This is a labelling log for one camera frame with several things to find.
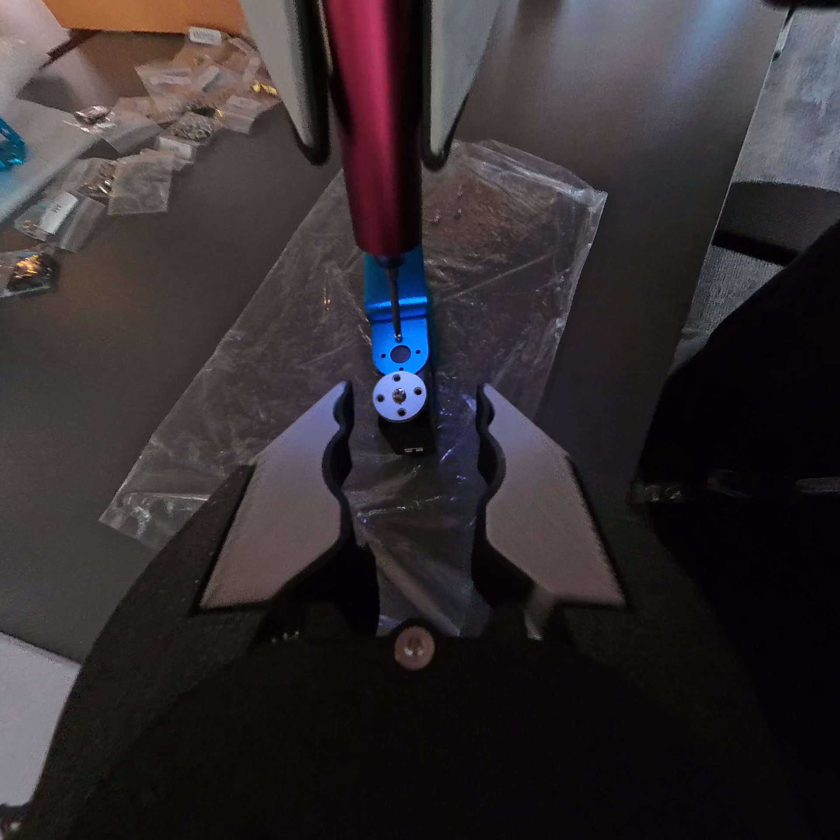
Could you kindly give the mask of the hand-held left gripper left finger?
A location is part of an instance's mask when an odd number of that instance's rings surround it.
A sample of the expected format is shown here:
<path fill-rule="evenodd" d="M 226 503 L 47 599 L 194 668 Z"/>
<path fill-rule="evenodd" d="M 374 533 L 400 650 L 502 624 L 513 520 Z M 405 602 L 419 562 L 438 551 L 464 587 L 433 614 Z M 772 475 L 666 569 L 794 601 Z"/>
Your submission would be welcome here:
<path fill-rule="evenodd" d="M 201 611 L 262 607 L 262 635 L 296 636 L 309 610 L 325 604 L 350 634 L 376 634 L 375 557 L 357 541 L 343 492 L 353 427 L 353 387 L 342 381 L 253 458 L 198 598 Z"/>

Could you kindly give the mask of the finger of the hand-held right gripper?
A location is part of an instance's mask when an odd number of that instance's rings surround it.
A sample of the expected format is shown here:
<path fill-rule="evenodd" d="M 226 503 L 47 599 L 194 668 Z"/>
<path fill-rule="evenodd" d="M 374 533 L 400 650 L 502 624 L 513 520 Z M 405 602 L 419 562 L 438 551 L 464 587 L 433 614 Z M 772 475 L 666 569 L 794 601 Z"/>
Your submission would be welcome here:
<path fill-rule="evenodd" d="M 486 53 L 501 1 L 424 1 L 421 156 L 446 164 L 461 114 Z"/>
<path fill-rule="evenodd" d="M 251 38 L 314 165 L 330 157 L 328 56 L 318 1 L 241 1 Z"/>

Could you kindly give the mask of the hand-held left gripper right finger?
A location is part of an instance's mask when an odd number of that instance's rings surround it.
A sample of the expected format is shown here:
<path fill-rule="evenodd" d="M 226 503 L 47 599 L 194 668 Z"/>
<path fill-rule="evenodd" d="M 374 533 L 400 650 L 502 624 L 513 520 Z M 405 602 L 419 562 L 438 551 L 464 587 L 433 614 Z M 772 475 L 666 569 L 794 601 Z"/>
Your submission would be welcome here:
<path fill-rule="evenodd" d="M 569 636 L 564 610 L 625 610 L 625 590 L 570 455 L 489 384 L 476 395 L 470 573 L 495 619 L 531 640 Z"/>

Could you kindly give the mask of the red metal screwdriver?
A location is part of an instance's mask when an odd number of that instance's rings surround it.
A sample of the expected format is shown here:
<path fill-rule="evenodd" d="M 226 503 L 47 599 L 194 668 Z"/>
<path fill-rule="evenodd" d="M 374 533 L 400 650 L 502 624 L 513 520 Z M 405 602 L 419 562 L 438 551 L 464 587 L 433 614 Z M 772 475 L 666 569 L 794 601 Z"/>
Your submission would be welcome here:
<path fill-rule="evenodd" d="M 321 6 L 353 234 L 384 270 L 393 334 L 401 341 L 399 271 L 422 241 L 423 3 Z"/>

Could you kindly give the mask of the black servo with silver horn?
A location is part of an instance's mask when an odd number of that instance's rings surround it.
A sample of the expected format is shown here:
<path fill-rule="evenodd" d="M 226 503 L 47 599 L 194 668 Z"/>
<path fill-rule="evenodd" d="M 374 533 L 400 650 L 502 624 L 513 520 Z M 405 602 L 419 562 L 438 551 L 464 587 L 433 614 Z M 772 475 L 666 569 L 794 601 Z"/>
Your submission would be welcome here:
<path fill-rule="evenodd" d="M 384 374 L 372 393 L 378 428 L 398 455 L 431 455 L 436 449 L 434 390 L 429 380 L 403 368 Z"/>

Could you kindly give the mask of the blue metal bracket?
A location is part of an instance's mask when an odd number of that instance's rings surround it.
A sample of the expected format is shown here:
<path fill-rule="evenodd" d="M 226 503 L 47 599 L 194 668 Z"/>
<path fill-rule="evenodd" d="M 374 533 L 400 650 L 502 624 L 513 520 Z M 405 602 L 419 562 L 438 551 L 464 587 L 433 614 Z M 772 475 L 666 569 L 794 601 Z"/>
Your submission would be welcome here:
<path fill-rule="evenodd" d="M 385 269 L 372 255 L 364 255 L 364 314 L 371 328 L 373 363 L 382 375 L 418 373 L 429 360 L 427 288 L 424 251 L 409 251 L 398 269 L 396 287 L 401 340 L 393 330 L 392 295 Z"/>

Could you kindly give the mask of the clear plastic bag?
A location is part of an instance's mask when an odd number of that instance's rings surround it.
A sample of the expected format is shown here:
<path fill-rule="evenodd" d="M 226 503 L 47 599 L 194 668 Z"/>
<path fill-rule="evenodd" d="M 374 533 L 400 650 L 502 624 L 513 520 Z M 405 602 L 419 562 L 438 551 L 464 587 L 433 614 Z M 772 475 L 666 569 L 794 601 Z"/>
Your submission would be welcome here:
<path fill-rule="evenodd" d="M 364 315 L 363 256 L 337 174 L 233 327 L 143 448 L 100 522 L 157 552 L 237 466 L 339 382 L 351 382 L 343 488 L 374 552 L 387 627 L 478 622 L 469 582 L 478 471 L 476 392 L 529 419 L 543 399 L 607 193 L 504 143 L 457 143 L 423 174 L 436 453 L 399 456 L 372 405 L 381 377 Z"/>

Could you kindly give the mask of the brown cardboard box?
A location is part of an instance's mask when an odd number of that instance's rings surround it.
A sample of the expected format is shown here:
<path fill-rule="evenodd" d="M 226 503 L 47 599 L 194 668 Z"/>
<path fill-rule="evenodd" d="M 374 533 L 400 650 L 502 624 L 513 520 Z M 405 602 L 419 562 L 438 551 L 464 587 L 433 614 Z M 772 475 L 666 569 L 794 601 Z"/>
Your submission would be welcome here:
<path fill-rule="evenodd" d="M 105 32 L 186 34 L 190 27 L 249 35 L 239 1 L 45 1 L 58 24 Z"/>

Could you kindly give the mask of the pile of small screw bags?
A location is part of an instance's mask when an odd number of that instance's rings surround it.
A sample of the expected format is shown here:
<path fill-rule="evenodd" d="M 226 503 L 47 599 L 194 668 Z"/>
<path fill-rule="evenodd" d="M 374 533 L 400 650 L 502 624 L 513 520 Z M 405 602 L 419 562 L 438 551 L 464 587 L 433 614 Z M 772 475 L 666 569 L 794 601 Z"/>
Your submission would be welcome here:
<path fill-rule="evenodd" d="M 2 111 L 21 100 L 35 68 L 35 58 L 21 60 L 2 84 Z M 67 112 L 98 140 L 5 221 L 28 247 L 2 250 L 2 302 L 52 291 L 60 257 L 82 250 L 106 217 L 167 212 L 175 173 L 221 130 L 247 134 L 279 103 L 256 45 L 215 29 L 189 28 L 173 58 L 134 72 L 141 95 Z"/>

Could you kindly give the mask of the white paper sheet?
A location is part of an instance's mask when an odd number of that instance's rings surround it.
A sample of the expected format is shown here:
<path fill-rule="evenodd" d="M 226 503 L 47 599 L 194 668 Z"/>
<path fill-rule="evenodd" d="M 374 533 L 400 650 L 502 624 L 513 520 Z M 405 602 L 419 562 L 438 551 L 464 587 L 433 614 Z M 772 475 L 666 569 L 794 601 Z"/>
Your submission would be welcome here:
<path fill-rule="evenodd" d="M 82 131 L 70 114 L 26 100 L 12 100 L 2 117 L 23 138 L 26 159 L 1 172 L 1 223 L 23 208 L 71 161 L 98 140 Z"/>

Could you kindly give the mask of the white foam sheet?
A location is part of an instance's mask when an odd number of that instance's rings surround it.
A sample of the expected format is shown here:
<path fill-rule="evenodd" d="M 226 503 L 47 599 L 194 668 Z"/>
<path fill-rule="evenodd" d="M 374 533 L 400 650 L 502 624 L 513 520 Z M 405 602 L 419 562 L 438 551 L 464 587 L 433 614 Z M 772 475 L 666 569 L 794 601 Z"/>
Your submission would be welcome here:
<path fill-rule="evenodd" d="M 21 60 L 38 57 L 44 62 L 51 50 L 67 41 L 68 34 L 46 2 L 2 1 L 2 84 L 14 79 Z"/>

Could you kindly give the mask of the blue metal part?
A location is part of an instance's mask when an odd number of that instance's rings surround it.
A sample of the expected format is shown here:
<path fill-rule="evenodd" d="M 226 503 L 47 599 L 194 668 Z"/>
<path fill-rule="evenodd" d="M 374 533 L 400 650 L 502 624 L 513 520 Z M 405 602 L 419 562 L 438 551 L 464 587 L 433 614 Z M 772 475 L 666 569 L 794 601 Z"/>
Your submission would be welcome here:
<path fill-rule="evenodd" d="M 20 135 L 3 119 L 1 130 L 1 172 L 9 172 L 27 160 L 27 147 Z"/>

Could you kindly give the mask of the white box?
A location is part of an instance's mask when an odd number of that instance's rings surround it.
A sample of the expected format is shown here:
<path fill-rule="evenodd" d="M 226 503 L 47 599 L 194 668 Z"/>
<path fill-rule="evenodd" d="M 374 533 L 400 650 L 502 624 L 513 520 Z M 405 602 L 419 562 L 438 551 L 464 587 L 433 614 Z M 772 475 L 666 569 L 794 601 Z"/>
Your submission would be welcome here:
<path fill-rule="evenodd" d="M 1 803 L 32 798 L 80 665 L 1 634 Z"/>

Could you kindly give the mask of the black office chair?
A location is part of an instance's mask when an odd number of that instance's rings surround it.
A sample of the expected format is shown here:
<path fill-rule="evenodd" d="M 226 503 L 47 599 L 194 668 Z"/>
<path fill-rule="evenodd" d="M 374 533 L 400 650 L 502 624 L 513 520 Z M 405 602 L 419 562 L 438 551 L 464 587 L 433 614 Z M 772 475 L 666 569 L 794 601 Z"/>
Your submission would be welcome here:
<path fill-rule="evenodd" d="M 788 266 L 839 219 L 839 193 L 778 182 L 735 182 L 712 245 L 774 266 Z"/>

